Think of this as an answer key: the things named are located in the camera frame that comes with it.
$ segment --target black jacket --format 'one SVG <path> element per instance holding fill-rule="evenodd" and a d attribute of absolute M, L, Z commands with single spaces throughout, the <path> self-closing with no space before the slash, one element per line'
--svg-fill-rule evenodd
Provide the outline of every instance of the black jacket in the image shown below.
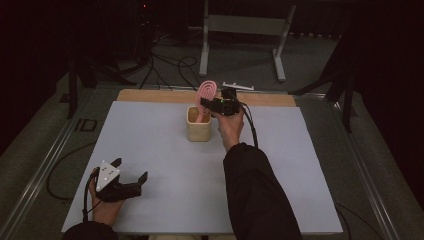
<path fill-rule="evenodd" d="M 263 151 L 245 143 L 224 159 L 228 210 L 237 240 L 302 239 L 290 203 Z M 118 239 L 109 226 L 96 222 L 70 228 L 63 239 Z"/>

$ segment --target cup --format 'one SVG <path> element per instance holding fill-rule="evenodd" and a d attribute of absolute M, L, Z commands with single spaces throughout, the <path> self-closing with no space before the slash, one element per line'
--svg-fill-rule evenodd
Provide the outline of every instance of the cup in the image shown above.
<path fill-rule="evenodd" d="M 211 138 L 211 114 L 203 116 L 200 123 L 196 123 L 199 109 L 195 106 L 187 108 L 187 138 L 192 142 L 207 142 Z"/>

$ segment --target white tabletop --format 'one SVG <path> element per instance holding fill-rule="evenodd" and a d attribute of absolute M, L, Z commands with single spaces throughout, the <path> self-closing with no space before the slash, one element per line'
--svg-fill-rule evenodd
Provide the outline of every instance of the white tabletop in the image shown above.
<path fill-rule="evenodd" d="M 212 121 L 208 142 L 186 138 L 186 110 L 193 104 L 114 102 L 75 195 L 62 231 L 82 220 L 83 191 L 101 161 L 122 158 L 120 182 L 145 172 L 142 196 L 128 199 L 114 230 L 143 234 L 232 233 L 222 160 L 225 150 Z M 293 207 L 303 234 L 342 232 L 300 109 L 250 107 L 259 147 Z M 241 140 L 253 144 L 245 120 Z"/>

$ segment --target black cable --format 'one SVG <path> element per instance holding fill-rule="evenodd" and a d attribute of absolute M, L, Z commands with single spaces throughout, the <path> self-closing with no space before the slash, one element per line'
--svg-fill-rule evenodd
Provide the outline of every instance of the black cable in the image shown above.
<path fill-rule="evenodd" d="M 342 212 L 340 212 L 339 209 L 336 208 L 336 212 L 339 213 L 340 217 L 342 217 L 345 225 L 346 225 L 346 230 L 347 230 L 347 235 L 348 235 L 348 239 L 351 240 L 352 239 L 352 232 L 350 231 L 350 226 L 349 223 L 347 222 L 346 218 L 344 217 L 344 215 L 342 214 Z"/>
<path fill-rule="evenodd" d="M 156 77 L 156 85 L 158 86 L 156 90 L 160 90 L 159 76 Z"/>
<path fill-rule="evenodd" d="M 160 76 L 159 71 L 153 66 L 153 59 L 152 59 L 152 68 L 155 71 L 156 75 L 158 76 L 158 79 L 162 80 L 162 82 L 165 83 L 169 87 L 169 89 L 172 91 L 172 87 L 165 81 L 165 79 L 163 79 Z M 157 84 L 158 84 L 158 90 L 159 90 L 160 89 L 159 81 L 157 81 Z"/>
<path fill-rule="evenodd" d="M 153 66 L 149 64 L 149 67 L 150 67 L 150 68 L 149 68 L 149 72 L 146 74 L 146 76 L 144 76 L 143 80 L 141 81 L 140 87 L 139 87 L 138 89 L 143 88 L 144 83 L 146 83 L 147 78 L 149 78 L 149 75 L 150 75 L 150 73 L 151 73 L 151 72 L 152 72 L 152 70 L 153 70 Z"/>
<path fill-rule="evenodd" d="M 188 81 L 188 79 L 187 79 L 187 78 L 185 78 L 185 77 L 184 77 L 184 75 L 183 75 L 183 73 L 181 72 L 181 68 L 182 68 L 182 67 L 187 67 L 188 69 L 190 69 L 190 71 L 193 73 L 193 76 L 194 76 L 194 77 L 195 77 L 195 79 L 196 79 L 196 82 L 197 82 L 197 83 L 199 84 L 199 86 L 200 86 L 200 81 L 199 81 L 199 79 L 197 78 L 196 73 L 194 73 L 193 69 L 191 68 L 191 67 L 193 67 L 194 65 L 196 65 L 196 64 L 197 64 L 197 59 L 196 59 L 195 57 L 192 57 L 192 56 L 186 56 L 186 57 L 183 57 L 183 58 L 181 58 L 181 59 L 176 59 L 176 58 L 167 57 L 167 56 L 163 56 L 163 55 L 159 55 L 159 54 L 155 54 L 155 53 L 153 53 L 152 55 L 153 55 L 153 57 L 156 57 L 156 58 L 158 58 L 158 59 L 162 60 L 162 61 L 163 61 L 163 62 L 165 62 L 165 63 L 168 63 L 168 64 L 170 64 L 170 65 L 172 65 L 172 66 L 176 66 L 176 67 L 178 68 L 178 72 L 179 72 L 179 74 L 180 74 L 181 78 L 182 78 L 182 79 L 183 79 L 183 80 L 184 80 L 184 81 L 185 81 L 188 85 L 190 85 L 190 87 L 192 87 L 194 91 L 197 91 L 197 89 L 193 86 L 193 84 L 191 84 L 191 83 Z M 187 63 L 184 61 L 184 59 L 188 59 L 188 58 L 194 59 L 194 63 L 192 63 L 192 64 L 187 64 Z M 173 63 L 173 62 L 168 61 L 168 60 L 166 60 L 166 59 L 170 59 L 170 60 L 172 60 L 172 61 L 176 61 L 177 63 Z"/>
<path fill-rule="evenodd" d="M 249 106 L 247 106 L 246 103 L 240 102 L 237 99 L 237 97 L 234 96 L 231 92 L 228 92 L 228 94 L 230 94 L 231 97 L 234 99 L 234 101 L 236 101 L 240 105 L 241 110 L 243 111 L 244 115 L 247 118 L 247 121 L 249 122 L 250 130 L 252 131 L 254 146 L 255 146 L 255 148 L 259 148 L 259 146 L 258 146 L 258 136 L 256 135 L 256 128 L 255 128 L 255 125 L 253 124 L 252 113 L 250 112 Z M 249 114 L 247 114 L 246 109 L 244 109 L 243 106 L 245 106 L 247 108 L 247 110 L 249 111 Z"/>
<path fill-rule="evenodd" d="M 130 75 L 130 74 L 134 74 L 136 71 L 141 70 L 144 66 L 146 66 L 145 63 L 142 63 L 141 61 L 136 61 L 136 65 L 126 68 L 126 69 L 122 69 L 122 70 L 118 70 L 116 71 L 116 73 L 121 74 L 121 75 Z"/>
<path fill-rule="evenodd" d="M 241 102 L 239 102 L 239 104 L 241 104 L 241 105 L 243 105 L 243 106 L 247 107 L 247 110 L 249 110 L 249 114 L 247 114 L 246 109 L 244 109 L 244 107 L 242 107 L 242 108 L 241 108 L 241 110 L 243 110 L 244 115 L 245 115 L 245 116 L 246 116 L 246 118 L 247 118 L 247 121 L 249 122 L 250 129 L 252 130 L 253 143 L 254 143 L 254 145 L 255 145 L 255 147 L 256 147 L 256 148 L 259 148 L 259 146 L 258 146 L 258 136 L 256 135 L 256 128 L 255 128 L 255 126 L 254 126 L 254 124 L 253 124 L 253 119 L 252 119 L 252 114 L 251 114 L 251 112 L 250 112 L 250 109 L 249 109 L 249 107 L 247 106 L 247 104 L 245 104 L 245 103 L 241 103 Z"/>
<path fill-rule="evenodd" d="M 92 207 L 90 210 L 88 210 L 88 212 L 87 213 L 90 213 L 91 211 L 93 211 L 97 206 L 99 206 L 99 204 L 101 203 L 101 202 L 103 202 L 102 200 L 99 200 L 99 202 L 98 203 L 96 203 L 96 205 L 94 205 L 94 207 Z"/>
<path fill-rule="evenodd" d="M 338 202 L 336 202 L 336 204 L 338 206 L 342 207 L 343 209 L 345 209 L 346 211 L 350 212 L 351 214 L 353 214 L 355 217 L 357 217 L 358 219 L 360 219 L 362 222 L 364 222 L 377 235 L 377 237 L 379 239 L 384 240 L 384 238 L 378 233 L 378 231 L 373 226 L 371 226 L 371 224 L 369 222 L 367 222 L 364 218 L 362 218 L 361 216 L 359 216 L 357 213 L 353 212 L 349 208 L 343 206 L 342 204 L 340 204 Z"/>
<path fill-rule="evenodd" d="M 88 221 L 87 195 L 88 195 L 88 191 L 89 191 L 89 188 L 90 188 L 90 183 L 91 183 L 92 179 L 97 177 L 97 175 L 99 174 L 99 170 L 100 170 L 100 168 L 97 167 L 96 170 L 90 174 L 90 177 L 88 178 L 87 183 L 85 184 L 84 208 L 82 209 L 82 215 L 83 215 L 82 222 L 84 222 L 84 223 Z"/>
<path fill-rule="evenodd" d="M 51 176 L 52 176 L 52 174 L 53 174 L 53 172 L 54 172 L 54 170 L 56 169 L 56 167 L 64 160 L 64 159 L 66 159 L 67 157 L 69 157 L 70 155 L 72 155 L 72 154 L 74 154 L 74 153 L 76 153 L 76 152 L 78 152 L 78 151 L 80 151 L 80 150 L 82 150 L 82 149 L 84 149 L 84 148 L 86 148 L 86 147 L 89 147 L 89 146 L 91 146 L 91 145 L 94 145 L 96 142 L 92 142 L 92 143 L 89 143 L 89 144 L 86 144 L 86 145 L 84 145 L 84 146 L 81 146 L 81 147 L 79 147 L 79 148 L 77 148 L 77 149 L 75 149 L 75 150 L 73 150 L 73 151 L 71 151 L 71 152 L 69 152 L 69 153 L 67 153 L 67 154 L 65 154 L 65 156 L 63 156 L 63 157 L 61 157 L 59 160 L 57 160 L 56 161 L 56 163 L 53 165 L 53 167 L 52 167 L 52 170 L 50 170 L 50 173 L 49 173 L 49 175 L 47 176 L 47 180 L 46 180 L 46 190 L 47 190 L 47 192 L 50 194 L 50 196 L 52 196 L 52 197 L 54 197 L 54 198 L 56 198 L 56 199 L 59 199 L 59 200 L 64 200 L 64 201 L 69 201 L 69 200 L 72 200 L 73 198 L 72 197 L 61 197 L 61 196 L 58 196 L 58 195 L 56 195 L 55 193 L 53 193 L 53 191 L 50 189 L 50 178 L 51 178 Z"/>

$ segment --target pink toy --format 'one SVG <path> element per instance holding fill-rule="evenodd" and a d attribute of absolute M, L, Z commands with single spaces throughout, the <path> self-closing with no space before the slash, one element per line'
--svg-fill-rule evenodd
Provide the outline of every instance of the pink toy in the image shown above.
<path fill-rule="evenodd" d="M 196 123 L 202 122 L 202 118 L 204 115 L 209 113 L 209 110 L 205 108 L 202 104 L 200 104 L 201 98 L 206 98 L 208 100 L 213 100 L 215 97 L 217 90 L 217 86 L 215 81 L 207 80 L 204 81 L 200 87 L 199 90 L 197 90 L 197 97 L 196 97 L 196 106 L 197 109 L 199 109 L 199 115 L 197 116 Z"/>

